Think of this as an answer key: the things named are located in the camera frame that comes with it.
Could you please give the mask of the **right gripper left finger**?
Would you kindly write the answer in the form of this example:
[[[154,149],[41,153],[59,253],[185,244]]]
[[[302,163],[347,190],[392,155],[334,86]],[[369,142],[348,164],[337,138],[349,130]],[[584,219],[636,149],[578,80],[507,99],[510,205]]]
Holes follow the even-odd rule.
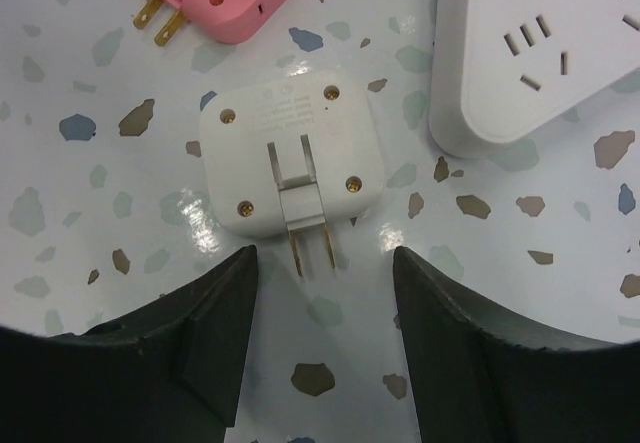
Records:
[[[221,442],[236,421],[254,246],[86,333],[1,331],[5,442]]]

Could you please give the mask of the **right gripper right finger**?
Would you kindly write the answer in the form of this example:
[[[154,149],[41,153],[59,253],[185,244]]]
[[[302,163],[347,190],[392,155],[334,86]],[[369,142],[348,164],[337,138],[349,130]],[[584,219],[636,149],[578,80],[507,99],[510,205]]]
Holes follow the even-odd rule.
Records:
[[[398,247],[393,284],[424,442],[635,442],[639,345],[516,313]]]

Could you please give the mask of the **white plug adapter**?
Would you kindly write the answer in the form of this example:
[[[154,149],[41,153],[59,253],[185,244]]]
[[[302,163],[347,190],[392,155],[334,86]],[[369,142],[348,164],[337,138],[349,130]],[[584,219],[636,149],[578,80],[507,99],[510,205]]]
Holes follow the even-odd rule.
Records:
[[[315,71],[219,94],[199,119],[211,208],[239,237],[297,236],[367,214],[386,176],[366,91],[347,73]]]

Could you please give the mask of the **white triangular power strip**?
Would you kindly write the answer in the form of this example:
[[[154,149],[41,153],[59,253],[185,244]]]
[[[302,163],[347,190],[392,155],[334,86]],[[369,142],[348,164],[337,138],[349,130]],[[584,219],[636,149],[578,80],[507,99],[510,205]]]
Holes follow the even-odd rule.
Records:
[[[429,131],[482,157],[638,66],[639,0],[437,0]]]

